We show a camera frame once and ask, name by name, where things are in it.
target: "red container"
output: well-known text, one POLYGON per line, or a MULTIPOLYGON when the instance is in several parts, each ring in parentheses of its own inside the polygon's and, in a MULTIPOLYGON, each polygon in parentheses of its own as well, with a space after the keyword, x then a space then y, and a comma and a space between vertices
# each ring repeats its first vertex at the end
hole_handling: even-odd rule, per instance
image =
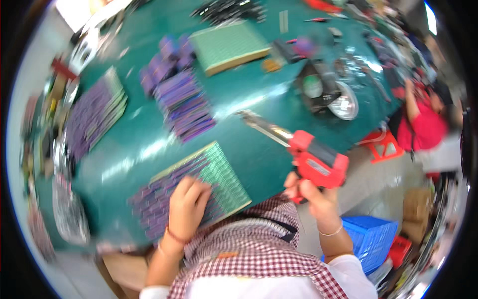
POLYGON ((396 269, 403 264, 403 260, 407 256, 408 251, 412 246, 410 240, 400 236, 395 236, 391 244, 390 251, 387 257, 393 262, 393 267, 396 269))
POLYGON ((339 13, 342 11, 340 7, 334 6, 327 2, 321 0, 304 0, 307 5, 315 10, 325 11, 325 12, 336 12, 339 13))

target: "wrist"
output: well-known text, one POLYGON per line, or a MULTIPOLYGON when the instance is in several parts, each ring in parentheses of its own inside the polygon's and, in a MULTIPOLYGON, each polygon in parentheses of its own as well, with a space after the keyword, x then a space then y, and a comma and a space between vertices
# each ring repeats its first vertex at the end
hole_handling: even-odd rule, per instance
POLYGON ((183 256, 184 244, 177 242, 170 234, 165 232, 159 244, 161 250, 168 256, 183 256))
POLYGON ((342 219, 337 214, 317 220, 317 229, 322 234, 333 234, 342 226, 342 219))

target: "red string bracelet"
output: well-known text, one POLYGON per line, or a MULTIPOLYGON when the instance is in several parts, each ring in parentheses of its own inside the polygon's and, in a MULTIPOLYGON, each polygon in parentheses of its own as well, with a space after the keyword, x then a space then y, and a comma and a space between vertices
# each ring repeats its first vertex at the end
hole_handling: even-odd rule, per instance
POLYGON ((184 240, 184 239, 181 239, 180 237, 176 236, 175 234, 173 234, 170 230, 169 230, 169 225, 166 225, 166 232, 171 236, 171 238, 173 238, 176 242, 179 242, 183 245, 186 245, 188 244, 189 242, 191 242, 191 239, 189 240, 184 240))

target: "green workbench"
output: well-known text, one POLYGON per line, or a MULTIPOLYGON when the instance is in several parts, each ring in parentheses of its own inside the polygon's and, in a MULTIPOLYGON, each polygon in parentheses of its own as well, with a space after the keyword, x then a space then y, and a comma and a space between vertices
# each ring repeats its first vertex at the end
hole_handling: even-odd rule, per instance
MULTIPOLYGON (((164 34, 179 37, 207 27, 205 23, 199 24, 199 18, 189 17, 199 4, 199 0, 151 1, 126 17, 121 31, 104 53, 83 71, 81 84, 86 90, 111 65, 115 66, 129 96, 128 105, 121 119, 77 165, 77 176, 72 182, 72 189, 83 199, 87 212, 92 233, 89 247, 72 246, 60 237, 52 211, 51 180, 37 179, 40 207, 57 251, 94 252, 149 243, 138 220, 132 216, 127 199, 152 176, 214 140, 218 141, 253 204, 282 191, 291 169, 291 156, 282 145, 246 126, 234 115, 238 110, 251 109, 290 131, 306 130, 319 141, 345 153, 400 106, 379 73, 374 76, 383 83, 392 103, 385 102, 365 78, 367 86, 354 90, 359 101, 358 116, 353 121, 344 121, 329 110, 313 116, 291 88, 304 62, 264 74, 261 61, 254 61, 210 78, 197 64, 196 77, 204 85, 217 125, 185 144, 174 140, 164 128, 163 116, 155 102, 145 97, 138 73, 158 52, 158 42, 164 34)), ((267 21, 252 22, 252 25, 267 41, 319 32, 324 37, 319 55, 332 68, 333 59, 338 58, 341 51, 326 43, 325 36, 327 27, 336 27, 344 35, 345 46, 355 47, 357 55, 378 63, 361 37, 366 25, 338 18, 328 23, 302 22, 328 16, 299 0, 265 1, 265 4, 267 21), (289 32, 280 34, 278 16, 283 10, 288 10, 289 32)))

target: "blue plastic crate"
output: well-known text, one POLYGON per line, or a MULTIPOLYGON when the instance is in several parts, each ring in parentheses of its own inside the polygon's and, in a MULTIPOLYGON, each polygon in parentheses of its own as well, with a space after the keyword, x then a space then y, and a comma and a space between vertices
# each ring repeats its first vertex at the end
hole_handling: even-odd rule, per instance
POLYGON ((363 272, 368 274, 383 264, 397 232, 398 222, 371 216, 342 217, 342 220, 363 272))

